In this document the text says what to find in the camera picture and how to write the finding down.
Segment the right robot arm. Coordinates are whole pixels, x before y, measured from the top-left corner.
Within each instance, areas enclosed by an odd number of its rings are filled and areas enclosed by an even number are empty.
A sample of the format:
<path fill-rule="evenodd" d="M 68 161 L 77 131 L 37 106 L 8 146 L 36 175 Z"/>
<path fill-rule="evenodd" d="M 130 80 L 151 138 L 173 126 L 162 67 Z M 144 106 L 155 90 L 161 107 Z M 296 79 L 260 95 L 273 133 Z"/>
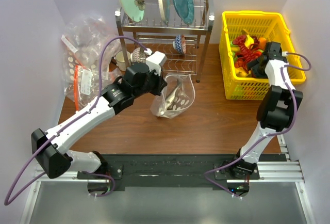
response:
<path fill-rule="evenodd" d="M 270 87 L 257 111 L 257 126 L 248 142 L 238 151 L 227 171 L 244 179 L 256 169 L 259 158 L 271 139 L 292 127 L 303 93 L 295 90 L 289 74 L 291 67 L 278 42 L 268 42 L 264 52 L 249 64 L 258 76 L 266 76 Z"/>

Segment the yellow plastic basket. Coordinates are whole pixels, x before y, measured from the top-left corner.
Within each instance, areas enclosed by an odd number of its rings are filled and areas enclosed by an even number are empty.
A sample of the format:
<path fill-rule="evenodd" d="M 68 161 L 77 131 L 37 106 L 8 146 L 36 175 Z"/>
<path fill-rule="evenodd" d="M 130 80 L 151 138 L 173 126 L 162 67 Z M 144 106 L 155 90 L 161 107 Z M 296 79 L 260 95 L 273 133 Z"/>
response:
<path fill-rule="evenodd" d="M 301 67 L 283 16 L 277 12 L 225 11 L 219 44 L 225 96 L 228 100 L 262 100 L 269 83 L 248 69 L 248 62 L 261 56 L 267 42 L 278 42 L 290 52 L 288 62 Z"/>

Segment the aluminium frame rail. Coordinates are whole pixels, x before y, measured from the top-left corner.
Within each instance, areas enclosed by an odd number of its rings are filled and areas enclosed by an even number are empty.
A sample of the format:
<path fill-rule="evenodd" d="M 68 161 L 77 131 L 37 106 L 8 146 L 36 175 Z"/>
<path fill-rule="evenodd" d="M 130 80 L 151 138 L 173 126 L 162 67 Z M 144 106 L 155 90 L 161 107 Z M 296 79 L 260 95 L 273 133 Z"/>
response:
<path fill-rule="evenodd" d="M 21 223 L 315 223 L 300 163 L 277 142 L 246 178 L 218 170 L 229 154 L 109 155 L 111 195 L 97 197 L 106 182 L 91 176 L 42 177 Z"/>

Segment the cream enamel mug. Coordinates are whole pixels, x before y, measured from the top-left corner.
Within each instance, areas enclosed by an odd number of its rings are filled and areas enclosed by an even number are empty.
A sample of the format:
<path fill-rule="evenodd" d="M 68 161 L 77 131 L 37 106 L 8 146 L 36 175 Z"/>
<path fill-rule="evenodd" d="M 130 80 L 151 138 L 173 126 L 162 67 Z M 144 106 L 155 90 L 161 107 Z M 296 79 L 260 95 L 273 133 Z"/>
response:
<path fill-rule="evenodd" d="M 130 59 L 130 52 L 126 52 L 127 53 L 127 59 L 128 59 L 128 63 L 129 66 L 131 65 L 131 59 Z M 126 63 L 125 63 L 125 59 L 124 59 L 124 53 L 122 51 L 119 51 L 115 57 L 115 64 L 116 66 L 121 70 L 121 71 L 126 71 Z"/>

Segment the grey toy fish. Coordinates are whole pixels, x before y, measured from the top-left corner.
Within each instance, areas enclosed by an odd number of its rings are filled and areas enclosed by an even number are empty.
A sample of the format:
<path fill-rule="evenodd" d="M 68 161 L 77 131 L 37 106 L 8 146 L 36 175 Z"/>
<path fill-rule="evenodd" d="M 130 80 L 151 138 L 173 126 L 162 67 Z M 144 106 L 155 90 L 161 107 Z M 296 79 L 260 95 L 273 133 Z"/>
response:
<path fill-rule="evenodd" d="M 168 110 L 176 110 L 176 101 L 178 96 L 176 95 L 182 87 L 182 80 L 178 79 L 175 88 L 165 97 L 164 102 L 160 105 L 158 109 L 158 116 L 163 116 Z"/>

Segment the clear zip top bag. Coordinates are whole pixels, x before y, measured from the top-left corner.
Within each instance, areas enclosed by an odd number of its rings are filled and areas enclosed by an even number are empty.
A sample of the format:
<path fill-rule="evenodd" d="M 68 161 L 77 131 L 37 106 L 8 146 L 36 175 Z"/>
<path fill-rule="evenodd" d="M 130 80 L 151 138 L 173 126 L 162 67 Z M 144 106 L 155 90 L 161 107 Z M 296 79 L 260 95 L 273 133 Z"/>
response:
<path fill-rule="evenodd" d="M 195 100 L 195 88 L 190 74 L 169 73 L 164 79 L 167 82 L 167 86 L 160 96 L 154 98 L 150 111 L 154 116 L 159 117 L 158 109 L 160 105 L 164 102 L 165 97 L 175 88 L 177 80 L 181 79 L 182 87 L 176 94 L 178 96 L 178 100 L 175 103 L 176 110 L 168 110 L 163 116 L 160 116 L 162 118 L 173 119 L 185 112 L 193 104 Z"/>

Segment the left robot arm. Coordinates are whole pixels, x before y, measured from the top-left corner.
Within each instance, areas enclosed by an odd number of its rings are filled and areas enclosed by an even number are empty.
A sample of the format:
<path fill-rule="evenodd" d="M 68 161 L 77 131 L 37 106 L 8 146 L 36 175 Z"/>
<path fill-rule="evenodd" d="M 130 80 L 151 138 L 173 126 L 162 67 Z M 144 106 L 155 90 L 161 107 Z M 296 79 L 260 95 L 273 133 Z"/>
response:
<path fill-rule="evenodd" d="M 71 118 L 46 132 L 33 131 L 32 151 L 38 163 L 50 179 L 67 171 L 85 171 L 96 179 L 103 178 L 109 166 L 101 154 L 73 151 L 71 146 L 100 123 L 132 106 L 136 98 L 146 93 L 160 95 L 166 85 L 161 65 L 150 61 L 131 65 Z"/>

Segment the pile of clear bags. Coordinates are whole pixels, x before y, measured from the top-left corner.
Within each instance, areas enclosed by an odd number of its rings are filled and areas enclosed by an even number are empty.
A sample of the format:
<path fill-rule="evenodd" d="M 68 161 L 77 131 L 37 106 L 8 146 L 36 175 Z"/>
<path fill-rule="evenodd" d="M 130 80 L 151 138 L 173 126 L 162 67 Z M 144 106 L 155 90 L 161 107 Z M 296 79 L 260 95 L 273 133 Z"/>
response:
<path fill-rule="evenodd" d="M 61 42 L 65 49 L 62 65 L 65 86 L 74 83 L 76 66 L 97 71 L 100 54 L 116 35 L 98 13 L 81 14 L 64 28 Z"/>

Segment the orange zipper bag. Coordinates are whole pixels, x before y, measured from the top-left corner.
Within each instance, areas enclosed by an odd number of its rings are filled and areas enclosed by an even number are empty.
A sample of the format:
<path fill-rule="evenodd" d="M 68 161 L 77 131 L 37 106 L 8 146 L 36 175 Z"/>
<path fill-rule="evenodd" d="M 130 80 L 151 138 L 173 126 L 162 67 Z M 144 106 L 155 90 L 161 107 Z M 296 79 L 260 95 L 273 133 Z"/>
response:
<path fill-rule="evenodd" d="M 81 110 L 99 94 L 99 73 L 97 70 L 76 66 L 71 69 L 69 83 L 64 90 L 66 96 L 74 102 L 75 109 Z"/>

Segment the metal dish rack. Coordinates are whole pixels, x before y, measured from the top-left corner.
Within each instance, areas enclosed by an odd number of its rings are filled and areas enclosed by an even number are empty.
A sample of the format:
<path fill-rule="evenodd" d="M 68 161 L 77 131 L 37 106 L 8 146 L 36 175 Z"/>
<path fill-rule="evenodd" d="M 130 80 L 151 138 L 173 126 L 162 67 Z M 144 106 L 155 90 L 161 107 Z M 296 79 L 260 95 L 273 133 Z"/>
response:
<path fill-rule="evenodd" d="M 193 0 L 194 20 L 186 25 L 170 6 L 168 25 L 162 22 L 158 0 L 146 0 L 146 10 L 141 22 L 132 21 L 121 6 L 114 12 L 119 35 L 132 35 L 152 51 L 161 51 L 168 60 L 163 69 L 166 73 L 192 74 L 200 82 L 206 61 L 208 45 L 215 21 L 213 0 Z M 184 35 L 186 53 L 179 54 L 173 47 L 177 35 Z"/>

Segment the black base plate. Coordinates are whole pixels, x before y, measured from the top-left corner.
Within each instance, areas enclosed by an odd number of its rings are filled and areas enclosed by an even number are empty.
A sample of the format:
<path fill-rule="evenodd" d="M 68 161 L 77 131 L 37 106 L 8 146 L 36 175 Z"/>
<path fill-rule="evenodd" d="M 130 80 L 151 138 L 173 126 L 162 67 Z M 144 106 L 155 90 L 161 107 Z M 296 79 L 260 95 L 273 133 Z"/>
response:
<path fill-rule="evenodd" d="M 126 187 L 226 187 L 228 180 L 258 180 L 258 167 L 244 179 L 231 176 L 225 165 L 234 160 L 232 154 L 105 154 L 108 173 L 115 189 Z"/>

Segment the blue patterned bowl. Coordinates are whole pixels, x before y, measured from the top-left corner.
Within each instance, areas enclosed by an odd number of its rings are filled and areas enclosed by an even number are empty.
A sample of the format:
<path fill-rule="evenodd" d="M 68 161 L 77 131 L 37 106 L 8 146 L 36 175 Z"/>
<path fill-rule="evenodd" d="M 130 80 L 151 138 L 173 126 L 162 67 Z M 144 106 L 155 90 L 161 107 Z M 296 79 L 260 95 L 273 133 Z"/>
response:
<path fill-rule="evenodd" d="M 173 41 L 173 47 L 179 54 L 186 53 L 186 42 L 184 35 L 177 35 Z"/>

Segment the grey patterned bowl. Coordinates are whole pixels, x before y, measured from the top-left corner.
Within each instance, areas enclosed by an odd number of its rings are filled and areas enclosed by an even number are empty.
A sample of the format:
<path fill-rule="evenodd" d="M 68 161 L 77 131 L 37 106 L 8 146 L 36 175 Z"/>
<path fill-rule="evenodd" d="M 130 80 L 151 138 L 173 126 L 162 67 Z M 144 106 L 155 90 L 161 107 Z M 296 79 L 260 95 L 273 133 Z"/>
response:
<path fill-rule="evenodd" d="M 148 54 L 145 53 L 144 48 L 139 47 L 139 48 L 134 49 L 130 55 L 130 59 L 131 59 L 130 66 L 137 64 L 137 63 L 146 64 L 147 57 L 148 57 Z"/>

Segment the red toy lobster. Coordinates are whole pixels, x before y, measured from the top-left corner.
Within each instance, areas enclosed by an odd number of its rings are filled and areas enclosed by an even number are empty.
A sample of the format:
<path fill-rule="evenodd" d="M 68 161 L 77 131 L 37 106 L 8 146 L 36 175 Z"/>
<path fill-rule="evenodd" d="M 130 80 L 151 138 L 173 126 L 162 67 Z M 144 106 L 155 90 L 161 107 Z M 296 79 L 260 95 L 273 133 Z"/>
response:
<path fill-rule="evenodd" d="M 259 47 L 260 42 L 258 38 L 256 36 L 251 37 L 254 38 L 255 41 L 254 46 L 251 49 L 248 49 L 244 45 L 245 35 L 241 35 L 230 42 L 230 48 L 234 55 L 233 60 L 236 68 L 243 67 L 246 63 L 259 57 L 263 52 L 263 49 Z"/>

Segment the yellow toy banana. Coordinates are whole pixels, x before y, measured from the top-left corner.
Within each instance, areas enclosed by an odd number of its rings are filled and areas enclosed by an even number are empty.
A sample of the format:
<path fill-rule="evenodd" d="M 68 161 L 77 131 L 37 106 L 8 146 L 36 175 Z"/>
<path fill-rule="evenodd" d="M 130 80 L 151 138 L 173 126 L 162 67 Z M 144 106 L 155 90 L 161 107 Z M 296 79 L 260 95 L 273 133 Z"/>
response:
<path fill-rule="evenodd" d="M 250 33 L 248 30 L 246 29 L 242 29 L 241 30 L 242 34 L 245 35 L 245 42 L 244 42 L 244 45 L 248 48 L 248 49 L 251 49 L 253 46 L 254 46 L 254 38 L 252 38 L 250 36 Z"/>

